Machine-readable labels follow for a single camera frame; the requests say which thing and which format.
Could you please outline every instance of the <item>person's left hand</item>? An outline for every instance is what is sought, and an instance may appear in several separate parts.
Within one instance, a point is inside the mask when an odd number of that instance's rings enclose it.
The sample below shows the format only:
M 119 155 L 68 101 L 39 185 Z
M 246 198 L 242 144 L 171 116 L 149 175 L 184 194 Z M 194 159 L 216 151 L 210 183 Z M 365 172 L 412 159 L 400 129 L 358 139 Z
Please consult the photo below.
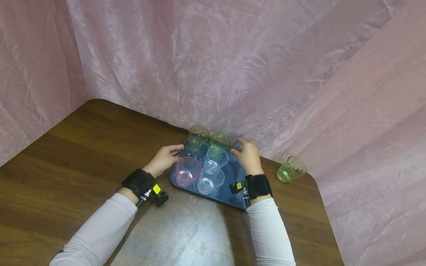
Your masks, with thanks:
M 154 178 L 157 178 L 164 173 L 167 168 L 180 160 L 178 154 L 183 149 L 183 144 L 162 147 L 142 170 L 152 174 Z

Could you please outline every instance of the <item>pink curtain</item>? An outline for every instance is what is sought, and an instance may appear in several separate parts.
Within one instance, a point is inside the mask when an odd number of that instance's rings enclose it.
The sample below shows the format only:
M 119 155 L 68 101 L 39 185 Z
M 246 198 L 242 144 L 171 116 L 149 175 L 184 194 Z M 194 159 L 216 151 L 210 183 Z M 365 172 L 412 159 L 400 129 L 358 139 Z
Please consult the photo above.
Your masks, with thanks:
M 307 163 L 346 265 L 426 265 L 425 12 L 410 1 L 272 143 Z
M 65 1 L 0 1 L 0 166 L 89 99 Z
M 346 265 L 426 260 L 426 2 L 34 2 L 0 4 L 0 165 L 101 97 L 299 155 Z

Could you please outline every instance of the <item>hand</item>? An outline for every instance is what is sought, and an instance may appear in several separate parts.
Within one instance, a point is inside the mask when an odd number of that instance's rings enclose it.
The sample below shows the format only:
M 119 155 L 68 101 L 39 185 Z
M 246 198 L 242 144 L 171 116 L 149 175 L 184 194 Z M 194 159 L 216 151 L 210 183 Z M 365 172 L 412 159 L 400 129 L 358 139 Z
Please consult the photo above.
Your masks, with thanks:
M 154 178 L 157 178 L 164 173 L 167 168 L 180 160 L 178 154 L 183 149 L 183 144 L 162 147 L 142 170 L 152 174 Z
M 259 151 L 253 141 L 239 139 L 242 144 L 242 152 L 232 149 L 231 152 L 237 157 L 246 175 L 264 174 L 260 164 Z

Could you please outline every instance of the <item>pink cup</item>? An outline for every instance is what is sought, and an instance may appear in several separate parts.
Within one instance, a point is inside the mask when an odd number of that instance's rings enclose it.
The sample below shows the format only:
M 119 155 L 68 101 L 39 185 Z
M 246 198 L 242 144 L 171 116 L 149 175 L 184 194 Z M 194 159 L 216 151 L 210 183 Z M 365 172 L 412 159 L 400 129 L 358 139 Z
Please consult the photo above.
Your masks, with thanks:
M 183 157 L 176 164 L 176 184 L 187 188 L 200 176 L 201 163 L 194 157 Z

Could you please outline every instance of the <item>white sleeve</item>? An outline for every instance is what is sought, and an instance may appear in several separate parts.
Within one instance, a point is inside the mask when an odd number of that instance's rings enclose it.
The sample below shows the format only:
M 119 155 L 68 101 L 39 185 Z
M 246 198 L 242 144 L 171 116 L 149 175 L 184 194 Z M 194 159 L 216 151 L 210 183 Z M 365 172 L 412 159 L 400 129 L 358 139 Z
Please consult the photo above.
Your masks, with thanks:
M 138 209 L 116 193 L 75 233 L 50 266 L 101 266 L 117 248 Z
M 247 208 L 257 264 L 295 266 L 290 240 L 273 198 Z

